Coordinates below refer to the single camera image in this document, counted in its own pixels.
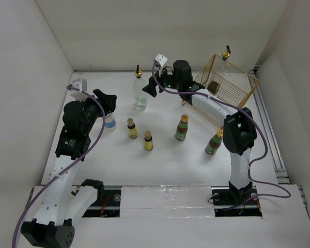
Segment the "tall glass cruet gold spout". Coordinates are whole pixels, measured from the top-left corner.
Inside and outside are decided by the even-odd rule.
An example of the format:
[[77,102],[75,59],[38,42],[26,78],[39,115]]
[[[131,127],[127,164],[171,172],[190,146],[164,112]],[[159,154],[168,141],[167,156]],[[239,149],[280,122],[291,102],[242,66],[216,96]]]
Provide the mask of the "tall glass cruet gold spout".
[[146,86],[146,81],[142,78],[140,66],[136,66],[135,81],[133,84],[135,108],[139,111],[144,111],[147,107],[147,94],[143,91]]

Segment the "short glass cruet gold spout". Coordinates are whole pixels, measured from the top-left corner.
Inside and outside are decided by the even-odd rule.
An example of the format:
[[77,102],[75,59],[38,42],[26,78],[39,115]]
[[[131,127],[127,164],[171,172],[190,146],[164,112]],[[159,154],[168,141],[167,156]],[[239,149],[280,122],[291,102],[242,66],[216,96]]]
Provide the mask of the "short glass cruet gold spout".
[[227,45],[222,55],[214,55],[213,62],[210,70],[210,83],[208,85],[208,90],[213,95],[216,95],[220,89],[220,85],[223,82],[226,73],[226,66],[228,59],[230,57],[231,50]]

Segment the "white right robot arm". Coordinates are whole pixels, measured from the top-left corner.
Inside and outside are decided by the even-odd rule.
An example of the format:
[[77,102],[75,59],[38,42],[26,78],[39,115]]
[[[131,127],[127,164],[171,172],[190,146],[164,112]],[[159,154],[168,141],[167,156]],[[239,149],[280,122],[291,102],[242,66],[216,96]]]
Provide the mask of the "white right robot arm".
[[203,85],[193,80],[191,67],[177,60],[173,72],[167,73],[167,58],[158,55],[153,61],[152,76],[143,91],[153,97],[159,92],[179,95],[188,104],[215,117],[223,127],[223,143],[230,153],[231,176],[228,197],[231,205],[251,199],[250,156],[257,137],[257,125],[248,108],[239,109],[209,95]]

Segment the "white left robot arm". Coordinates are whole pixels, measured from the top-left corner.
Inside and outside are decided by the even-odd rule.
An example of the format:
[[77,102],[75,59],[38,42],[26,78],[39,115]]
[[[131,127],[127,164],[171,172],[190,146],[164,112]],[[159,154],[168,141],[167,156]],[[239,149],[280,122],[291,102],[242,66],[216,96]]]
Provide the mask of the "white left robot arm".
[[92,204],[104,201],[102,181],[85,180],[75,195],[72,184],[86,155],[95,147],[89,134],[98,118],[105,119],[116,108],[116,95],[99,89],[93,94],[69,87],[84,95],[64,106],[63,127],[55,150],[50,181],[41,189],[44,198],[31,221],[23,222],[21,234],[35,247],[70,247],[75,225]]

